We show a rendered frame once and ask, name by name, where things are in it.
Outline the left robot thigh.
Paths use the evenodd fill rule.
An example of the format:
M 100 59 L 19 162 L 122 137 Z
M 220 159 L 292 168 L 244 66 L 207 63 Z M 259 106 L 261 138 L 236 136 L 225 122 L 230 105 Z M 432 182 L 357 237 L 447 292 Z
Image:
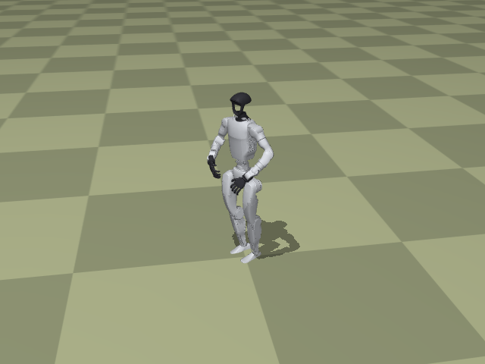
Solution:
M 257 196 L 255 194 L 261 189 L 261 181 L 255 178 L 252 178 L 244 186 L 242 196 L 243 212 L 247 223 L 250 223 L 251 226 L 254 225 L 256 218 L 260 218 L 258 215 L 256 215 L 258 199 L 256 199 Z

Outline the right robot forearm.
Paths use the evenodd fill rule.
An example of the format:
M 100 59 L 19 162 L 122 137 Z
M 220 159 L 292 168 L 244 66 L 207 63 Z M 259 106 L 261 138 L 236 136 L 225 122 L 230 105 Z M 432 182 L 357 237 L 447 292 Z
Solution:
M 217 154 L 218 154 L 218 151 L 219 151 L 219 150 L 220 150 L 220 148 L 221 148 L 221 146 L 220 146 L 218 143 L 216 143 L 216 142 L 215 142 L 215 140 L 216 140 L 216 139 L 217 139 L 217 136 L 214 138 L 214 141 L 213 141 L 213 143 L 212 143 L 212 145 L 211 145 L 211 150 L 210 150 L 210 152 L 209 152 L 209 154 L 208 154 L 208 157 L 209 157 L 210 155 L 213 155 L 213 156 L 214 156 L 214 160 L 216 159 Z M 207 157 L 207 161 L 208 161 L 208 157 Z

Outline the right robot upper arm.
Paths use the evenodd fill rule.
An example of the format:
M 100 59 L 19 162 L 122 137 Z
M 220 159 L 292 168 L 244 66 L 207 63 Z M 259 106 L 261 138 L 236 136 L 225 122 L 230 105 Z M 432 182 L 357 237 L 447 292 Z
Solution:
M 217 139 L 215 140 L 220 146 L 224 144 L 224 137 L 227 135 L 227 122 L 231 117 L 223 118 L 221 121 L 221 127 L 218 131 Z

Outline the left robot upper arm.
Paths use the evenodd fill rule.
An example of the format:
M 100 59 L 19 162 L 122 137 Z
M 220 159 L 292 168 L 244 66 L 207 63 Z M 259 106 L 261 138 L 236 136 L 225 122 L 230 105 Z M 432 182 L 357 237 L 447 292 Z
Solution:
M 259 144 L 259 146 L 264 149 L 264 152 L 269 151 L 272 153 L 272 158 L 274 157 L 274 152 L 264 135 L 264 130 L 260 125 L 257 124 L 250 124 L 249 126 L 249 134 L 251 137 L 254 137 Z M 263 153 L 264 154 L 264 153 Z M 271 159 L 272 159 L 271 158 Z

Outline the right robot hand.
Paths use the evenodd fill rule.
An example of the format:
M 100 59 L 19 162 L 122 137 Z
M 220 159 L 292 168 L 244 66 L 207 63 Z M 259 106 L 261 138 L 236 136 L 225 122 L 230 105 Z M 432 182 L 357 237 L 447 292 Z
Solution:
M 220 178 L 220 175 L 221 175 L 221 174 L 216 173 L 216 172 L 220 172 L 220 171 L 216 171 L 216 170 L 214 169 L 214 167 L 215 167 L 215 166 L 217 166 L 217 165 L 215 164 L 215 160 L 214 160 L 214 156 L 213 156 L 213 155 L 210 155 L 210 156 L 208 157 L 208 165 L 209 165 L 209 167 L 210 167 L 210 169 L 211 169 L 211 172 L 212 172 L 213 176 L 214 176 L 215 178 L 217 178 L 217 179 L 218 179 L 218 178 Z

